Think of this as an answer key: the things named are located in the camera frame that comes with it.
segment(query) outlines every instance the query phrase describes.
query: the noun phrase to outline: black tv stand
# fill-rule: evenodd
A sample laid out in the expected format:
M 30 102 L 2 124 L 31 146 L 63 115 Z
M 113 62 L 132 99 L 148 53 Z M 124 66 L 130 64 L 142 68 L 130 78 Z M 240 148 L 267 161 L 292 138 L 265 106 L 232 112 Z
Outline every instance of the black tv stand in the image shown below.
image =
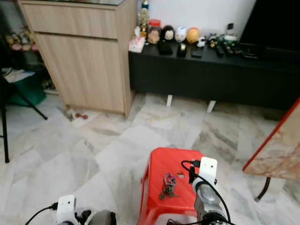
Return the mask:
M 133 90 L 288 109 L 300 93 L 300 65 L 286 61 L 246 59 L 240 55 L 218 57 L 205 46 L 202 58 L 159 55 L 156 45 L 142 53 L 129 52 Z
M 249 58 L 249 59 L 258 59 L 262 56 L 264 52 L 264 48 L 261 46 L 243 45 L 243 44 L 239 44 L 238 46 L 241 50 L 241 54 L 245 58 Z

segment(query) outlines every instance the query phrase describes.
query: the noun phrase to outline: marble table top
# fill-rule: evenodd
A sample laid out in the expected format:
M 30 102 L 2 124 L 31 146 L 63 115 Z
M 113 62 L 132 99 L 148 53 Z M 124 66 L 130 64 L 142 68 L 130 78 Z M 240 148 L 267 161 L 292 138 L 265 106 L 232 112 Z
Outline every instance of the marble table top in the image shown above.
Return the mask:
M 248 161 L 244 172 L 300 180 L 300 98 Z

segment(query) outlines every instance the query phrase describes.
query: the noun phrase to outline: television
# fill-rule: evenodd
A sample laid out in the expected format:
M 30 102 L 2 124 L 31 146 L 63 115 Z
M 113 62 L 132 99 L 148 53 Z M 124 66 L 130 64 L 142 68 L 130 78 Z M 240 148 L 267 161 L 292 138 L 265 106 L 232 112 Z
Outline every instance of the television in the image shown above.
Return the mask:
M 257 0 L 240 38 L 241 44 L 256 45 L 269 52 L 300 53 L 300 11 L 295 0 Z

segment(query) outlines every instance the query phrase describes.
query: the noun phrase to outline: cabinet door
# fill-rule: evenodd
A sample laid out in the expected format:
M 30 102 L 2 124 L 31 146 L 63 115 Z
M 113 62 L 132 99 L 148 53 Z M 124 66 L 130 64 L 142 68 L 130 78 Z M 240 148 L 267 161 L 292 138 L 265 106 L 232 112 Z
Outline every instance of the cabinet door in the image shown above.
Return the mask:
M 67 105 L 124 112 L 117 41 L 49 34 L 36 38 Z

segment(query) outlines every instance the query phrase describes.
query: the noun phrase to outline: black cable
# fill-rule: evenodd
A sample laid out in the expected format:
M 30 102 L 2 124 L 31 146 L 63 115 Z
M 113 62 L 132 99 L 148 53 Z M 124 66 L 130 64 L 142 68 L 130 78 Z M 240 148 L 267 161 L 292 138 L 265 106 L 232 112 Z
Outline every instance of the black cable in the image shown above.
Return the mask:
M 226 223 L 226 224 L 235 225 L 235 224 L 233 224 L 231 222 L 228 222 L 228 221 L 223 221 L 223 222 Z
M 50 208 L 49 208 L 49 207 L 46 207 L 46 208 L 43 208 L 42 210 L 36 212 L 36 214 L 34 214 L 34 215 L 27 221 L 27 223 L 26 223 L 25 225 L 28 225 L 28 224 L 33 220 L 33 218 L 37 216 L 37 214 L 39 214 L 39 213 L 42 212 L 42 211 L 48 210 L 48 209 L 50 209 Z
M 187 170 L 188 172 L 190 172 L 190 170 L 186 167 L 186 166 L 184 166 L 184 163 L 190 163 L 190 164 L 193 164 L 193 161 L 187 161 L 187 160 L 183 160 L 182 162 L 181 162 L 181 165 L 182 165 L 182 167 L 185 169 L 185 170 Z M 221 202 L 222 202 L 222 204 L 224 205 L 224 208 L 225 208 L 225 210 L 226 210 L 226 214 L 227 214 L 227 219 L 228 219 L 228 222 L 227 223 L 229 223 L 229 224 L 231 224 L 231 219 L 230 219 L 230 215 L 229 215 L 229 210 L 228 210 L 228 207 L 227 207 L 227 205 L 226 205 L 226 203 L 225 203 L 225 201 L 223 200 L 223 198 L 222 198 L 222 196 L 219 194 L 219 192 L 206 180 L 206 179 L 204 179 L 203 177 L 201 177 L 200 175 L 198 175 L 197 173 L 195 173 L 195 175 L 197 176 L 197 177 L 199 177 L 200 179 L 202 179 L 206 184 L 208 184 L 213 190 L 214 190 L 214 192 L 216 193 L 216 195 L 219 197 L 219 199 L 221 200 Z
M 182 224 L 182 223 L 176 222 L 173 219 L 168 219 L 167 224 L 168 224 L 169 221 L 173 222 L 174 225 L 194 225 L 194 224 L 201 224 L 201 221 L 197 221 L 197 222 L 193 222 L 193 223 L 189 223 L 189 224 Z
M 36 212 L 26 223 L 25 225 L 28 225 L 34 217 L 36 217 L 40 212 L 45 211 L 45 210 L 57 210 L 58 202 L 52 204 L 51 206 L 48 206 L 46 208 L 41 209 L 40 211 Z

